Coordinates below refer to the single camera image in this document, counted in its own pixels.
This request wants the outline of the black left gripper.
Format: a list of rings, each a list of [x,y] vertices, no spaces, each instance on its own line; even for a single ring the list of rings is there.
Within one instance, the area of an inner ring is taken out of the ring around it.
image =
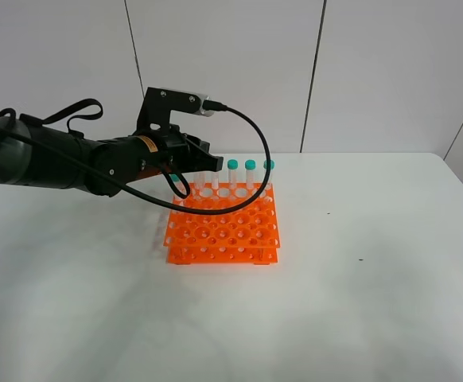
[[[221,156],[209,150],[209,142],[172,125],[167,134],[141,131],[100,141],[91,152],[91,167],[125,185],[157,175],[221,171]]]

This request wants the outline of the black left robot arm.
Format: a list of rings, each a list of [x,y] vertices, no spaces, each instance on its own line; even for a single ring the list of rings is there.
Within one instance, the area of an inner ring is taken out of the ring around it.
[[[79,189],[107,197],[119,193],[119,187],[76,168],[54,154],[54,150],[123,184],[159,174],[219,171],[223,167],[223,159],[210,154],[208,142],[183,134],[176,126],[166,136],[148,131],[97,141],[86,139],[77,131],[37,127],[20,119],[12,131],[42,146],[0,135],[0,184]]]

